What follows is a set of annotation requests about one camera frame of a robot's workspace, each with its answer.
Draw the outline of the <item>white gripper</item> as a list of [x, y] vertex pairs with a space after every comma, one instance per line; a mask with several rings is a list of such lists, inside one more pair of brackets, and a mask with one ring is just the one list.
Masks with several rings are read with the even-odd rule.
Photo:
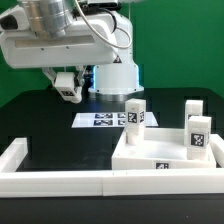
[[43, 68], [55, 83], [57, 73], [49, 67], [77, 66], [76, 88], [85, 84], [86, 66], [112, 63], [118, 50], [99, 40], [84, 21], [72, 17], [28, 17], [25, 31], [0, 32], [0, 50], [12, 68]]

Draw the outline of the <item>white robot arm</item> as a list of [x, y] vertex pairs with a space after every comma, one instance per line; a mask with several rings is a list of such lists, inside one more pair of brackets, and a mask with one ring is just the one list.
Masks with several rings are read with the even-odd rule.
[[66, 101], [89, 93], [124, 100], [142, 92], [133, 26], [118, 10], [137, 0], [17, 0], [0, 14], [0, 50], [12, 68], [40, 68]]

